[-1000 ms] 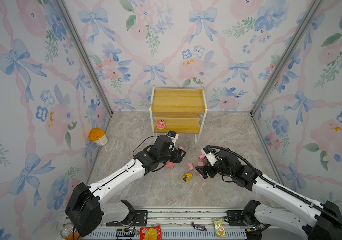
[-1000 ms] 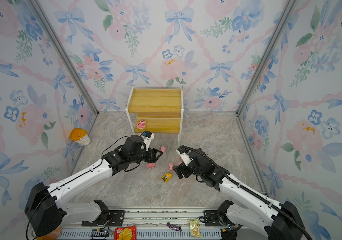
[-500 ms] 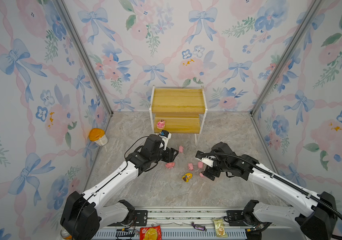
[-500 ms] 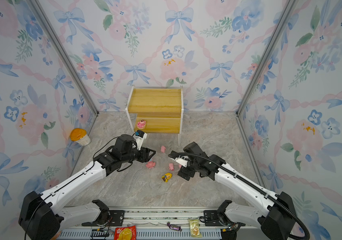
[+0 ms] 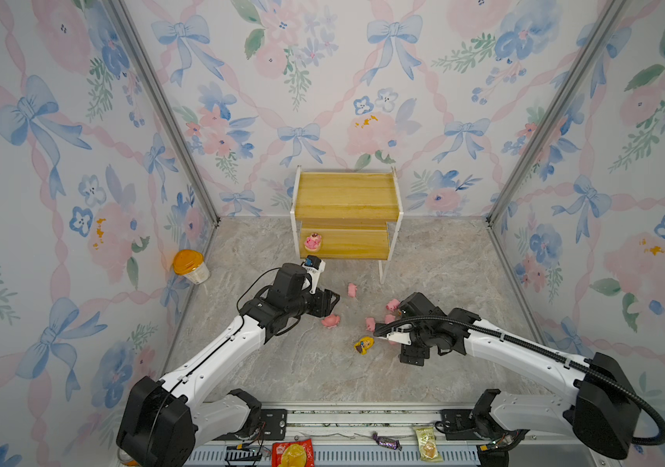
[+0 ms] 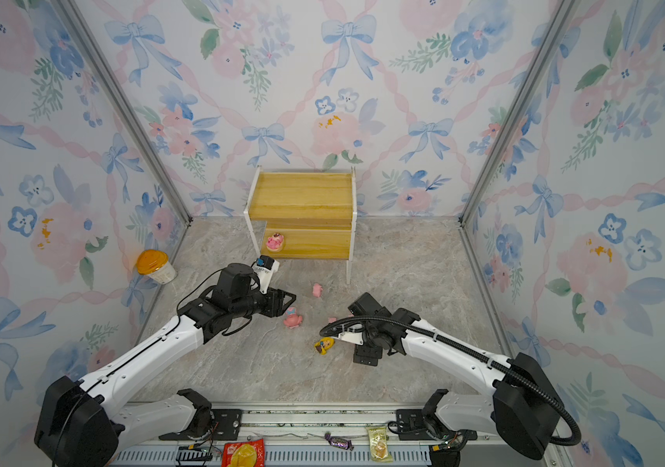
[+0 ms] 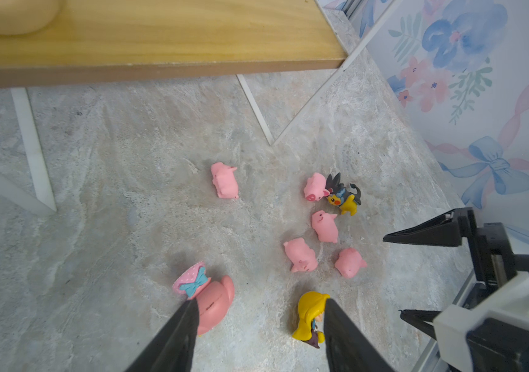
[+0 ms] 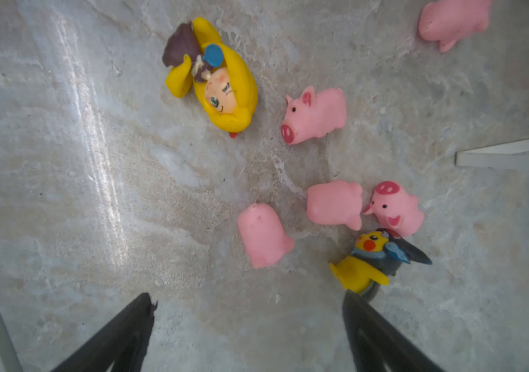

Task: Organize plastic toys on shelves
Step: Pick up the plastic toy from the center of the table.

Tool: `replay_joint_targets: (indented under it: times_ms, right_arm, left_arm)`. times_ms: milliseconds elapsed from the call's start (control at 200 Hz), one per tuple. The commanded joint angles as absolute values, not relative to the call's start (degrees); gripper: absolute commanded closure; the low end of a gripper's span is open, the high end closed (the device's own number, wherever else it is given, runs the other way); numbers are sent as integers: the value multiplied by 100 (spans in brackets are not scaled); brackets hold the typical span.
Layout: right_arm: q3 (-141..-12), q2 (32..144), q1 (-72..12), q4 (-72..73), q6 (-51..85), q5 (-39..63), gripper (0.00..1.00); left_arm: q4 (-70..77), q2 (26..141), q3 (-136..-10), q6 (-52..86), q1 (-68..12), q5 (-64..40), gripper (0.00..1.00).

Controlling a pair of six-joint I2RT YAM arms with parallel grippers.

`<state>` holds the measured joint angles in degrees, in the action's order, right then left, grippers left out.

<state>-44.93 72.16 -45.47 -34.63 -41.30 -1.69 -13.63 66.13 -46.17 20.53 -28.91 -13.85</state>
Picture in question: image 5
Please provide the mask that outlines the pink toy with blue bow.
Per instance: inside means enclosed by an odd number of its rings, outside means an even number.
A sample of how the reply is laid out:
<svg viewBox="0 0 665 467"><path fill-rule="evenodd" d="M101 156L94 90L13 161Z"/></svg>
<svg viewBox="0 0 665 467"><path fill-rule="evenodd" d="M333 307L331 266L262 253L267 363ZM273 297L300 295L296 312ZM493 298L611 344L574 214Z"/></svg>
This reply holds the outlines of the pink toy with blue bow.
<svg viewBox="0 0 665 467"><path fill-rule="evenodd" d="M336 328L340 324L340 317L336 314L331 314L321 320L322 325L327 329Z"/></svg>

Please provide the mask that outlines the pink bear toy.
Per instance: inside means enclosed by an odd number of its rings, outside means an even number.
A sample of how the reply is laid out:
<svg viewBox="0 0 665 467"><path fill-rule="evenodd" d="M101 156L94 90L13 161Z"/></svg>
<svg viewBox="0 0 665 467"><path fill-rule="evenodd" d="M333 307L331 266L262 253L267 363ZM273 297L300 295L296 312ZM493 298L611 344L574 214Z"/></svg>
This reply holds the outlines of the pink bear toy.
<svg viewBox="0 0 665 467"><path fill-rule="evenodd" d="M308 235L303 241L304 249L307 252L316 253L321 249L322 241L323 238L320 233L312 233L311 235Z"/></svg>

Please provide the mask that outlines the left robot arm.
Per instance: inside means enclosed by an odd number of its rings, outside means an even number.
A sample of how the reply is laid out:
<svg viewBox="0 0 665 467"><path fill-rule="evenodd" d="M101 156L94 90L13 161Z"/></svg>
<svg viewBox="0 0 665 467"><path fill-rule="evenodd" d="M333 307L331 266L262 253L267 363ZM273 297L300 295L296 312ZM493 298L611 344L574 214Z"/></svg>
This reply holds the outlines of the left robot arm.
<svg viewBox="0 0 665 467"><path fill-rule="evenodd" d="M225 436L254 439L262 432L262 404L241 389L215 402L207 396L271 339L310 315L330 316L340 294L319 285L324 260L274 269L272 284L239 307L227 329L196 356L160 379L142 377L130 390L116 434L121 453L141 466L182 466L194 449Z"/></svg>

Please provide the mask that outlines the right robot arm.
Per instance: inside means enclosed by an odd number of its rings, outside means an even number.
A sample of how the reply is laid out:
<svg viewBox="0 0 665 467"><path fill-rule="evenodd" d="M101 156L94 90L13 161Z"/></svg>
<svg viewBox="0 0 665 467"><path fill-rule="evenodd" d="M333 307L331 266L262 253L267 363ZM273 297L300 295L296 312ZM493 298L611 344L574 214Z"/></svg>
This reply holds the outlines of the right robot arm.
<svg viewBox="0 0 665 467"><path fill-rule="evenodd" d="M588 449L623 460L630 448L665 444L665 418L633 389L620 364L535 344L476 313L444 313L416 292L400 316L375 336L400 344L404 364L422 366L433 352L480 358L547 389L545 395L486 389L470 410L445 410L435 424L449 440L482 440L481 450L509 451L532 431L573 436Z"/></svg>

